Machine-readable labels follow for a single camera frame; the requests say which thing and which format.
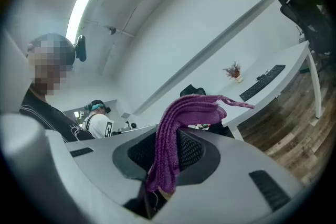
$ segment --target wooden floor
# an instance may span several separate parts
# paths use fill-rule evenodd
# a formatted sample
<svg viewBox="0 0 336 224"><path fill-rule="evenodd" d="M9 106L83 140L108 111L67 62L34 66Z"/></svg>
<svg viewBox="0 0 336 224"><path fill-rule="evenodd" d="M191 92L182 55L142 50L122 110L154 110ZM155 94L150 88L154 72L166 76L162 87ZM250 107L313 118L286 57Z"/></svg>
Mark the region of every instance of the wooden floor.
<svg viewBox="0 0 336 224"><path fill-rule="evenodd" d="M244 140L289 169L305 185L322 171L336 133L336 87L320 73L322 117L314 116L310 73L297 73L267 107L241 125Z"/></svg>

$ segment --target fluorescent light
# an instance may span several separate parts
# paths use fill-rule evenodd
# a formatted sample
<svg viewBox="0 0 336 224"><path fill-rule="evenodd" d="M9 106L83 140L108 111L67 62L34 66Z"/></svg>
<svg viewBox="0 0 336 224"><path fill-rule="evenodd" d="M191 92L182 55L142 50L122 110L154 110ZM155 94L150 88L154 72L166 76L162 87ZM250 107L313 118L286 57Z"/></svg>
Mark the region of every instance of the fluorescent light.
<svg viewBox="0 0 336 224"><path fill-rule="evenodd" d="M89 0L76 0L75 6L73 7L66 36L67 39L69 39L72 44L75 44L76 42L76 35L79 22L82 19L83 12L88 2Z"/></svg>

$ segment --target black keyboard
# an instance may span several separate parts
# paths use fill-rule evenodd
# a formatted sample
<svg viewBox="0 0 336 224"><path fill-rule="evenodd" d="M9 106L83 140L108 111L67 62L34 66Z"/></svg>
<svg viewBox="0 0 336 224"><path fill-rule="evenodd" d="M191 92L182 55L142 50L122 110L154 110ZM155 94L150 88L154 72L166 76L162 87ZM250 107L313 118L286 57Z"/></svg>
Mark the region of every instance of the black keyboard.
<svg viewBox="0 0 336 224"><path fill-rule="evenodd" d="M251 97L255 96L258 92L260 92L264 87L266 87L273 79L276 78L283 70L284 65L276 65L274 66L266 75L264 75L256 84L254 84L251 88L243 92L240 97L245 102Z"/></svg>

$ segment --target purple knitted fabric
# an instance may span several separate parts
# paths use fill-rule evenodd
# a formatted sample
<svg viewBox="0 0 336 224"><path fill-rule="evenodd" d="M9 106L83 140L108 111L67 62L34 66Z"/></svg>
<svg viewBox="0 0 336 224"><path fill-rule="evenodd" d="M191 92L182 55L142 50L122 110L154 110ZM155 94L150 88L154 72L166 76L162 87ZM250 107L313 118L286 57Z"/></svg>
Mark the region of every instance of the purple knitted fabric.
<svg viewBox="0 0 336 224"><path fill-rule="evenodd" d="M190 94L175 100L165 110L157 128L155 159L146 182L147 191L156 191L159 186L166 193L175 189L180 172L176 131L181 126L219 123L226 117L226 111L218 105L218 100L231 106L254 108L222 95Z"/></svg>

